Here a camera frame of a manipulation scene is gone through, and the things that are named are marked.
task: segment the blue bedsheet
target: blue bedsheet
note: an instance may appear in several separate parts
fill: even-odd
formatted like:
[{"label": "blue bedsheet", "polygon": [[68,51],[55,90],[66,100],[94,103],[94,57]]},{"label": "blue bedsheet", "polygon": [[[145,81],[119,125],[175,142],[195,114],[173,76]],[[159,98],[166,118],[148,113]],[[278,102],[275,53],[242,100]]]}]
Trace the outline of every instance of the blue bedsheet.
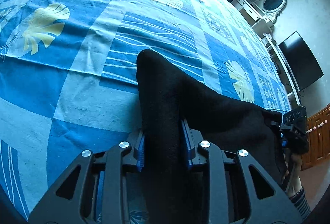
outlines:
[{"label": "blue bedsheet", "polygon": [[[0,0],[0,184],[25,218],[81,150],[141,126],[143,49],[219,94],[289,110],[268,52],[225,0]],[[131,181],[131,222],[146,223]]]}]

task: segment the striped sleeve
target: striped sleeve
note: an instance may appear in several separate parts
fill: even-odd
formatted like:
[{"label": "striped sleeve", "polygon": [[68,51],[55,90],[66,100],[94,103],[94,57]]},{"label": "striped sleeve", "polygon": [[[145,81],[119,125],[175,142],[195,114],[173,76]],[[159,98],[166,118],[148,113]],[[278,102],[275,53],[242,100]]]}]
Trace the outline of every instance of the striped sleeve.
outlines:
[{"label": "striped sleeve", "polygon": [[294,206],[298,209],[299,213],[301,214],[303,220],[305,220],[311,213],[305,194],[306,194],[305,189],[302,188],[295,196],[290,198],[291,202],[294,204]]}]

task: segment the white mirror frame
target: white mirror frame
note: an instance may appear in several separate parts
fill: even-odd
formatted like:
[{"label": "white mirror frame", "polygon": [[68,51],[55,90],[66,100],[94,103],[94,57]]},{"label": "white mirror frame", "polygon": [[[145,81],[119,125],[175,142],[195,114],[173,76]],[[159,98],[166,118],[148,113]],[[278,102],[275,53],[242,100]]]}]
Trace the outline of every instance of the white mirror frame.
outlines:
[{"label": "white mirror frame", "polygon": [[283,7],[286,4],[286,0],[283,0],[281,5],[279,5],[276,9],[274,10],[266,10],[264,7],[266,0],[257,0],[255,1],[255,4],[269,17],[269,19],[274,23],[276,21],[277,15],[282,12]]}]

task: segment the brown floor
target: brown floor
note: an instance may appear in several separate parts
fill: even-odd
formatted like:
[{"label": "brown floor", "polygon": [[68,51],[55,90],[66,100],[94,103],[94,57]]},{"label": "brown floor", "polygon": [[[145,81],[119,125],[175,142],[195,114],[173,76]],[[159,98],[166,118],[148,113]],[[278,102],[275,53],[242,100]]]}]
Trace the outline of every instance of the brown floor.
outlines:
[{"label": "brown floor", "polygon": [[319,202],[330,183],[330,160],[300,172],[301,184],[311,209]]}]

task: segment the tv screen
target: tv screen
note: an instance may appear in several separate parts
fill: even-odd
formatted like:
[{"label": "tv screen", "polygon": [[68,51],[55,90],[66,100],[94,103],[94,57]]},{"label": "tv screen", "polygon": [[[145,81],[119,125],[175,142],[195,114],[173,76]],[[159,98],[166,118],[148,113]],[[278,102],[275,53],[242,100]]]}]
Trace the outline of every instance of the tv screen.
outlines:
[{"label": "tv screen", "polygon": [[323,76],[315,56],[297,31],[283,41],[279,48],[292,70],[300,91]]}]

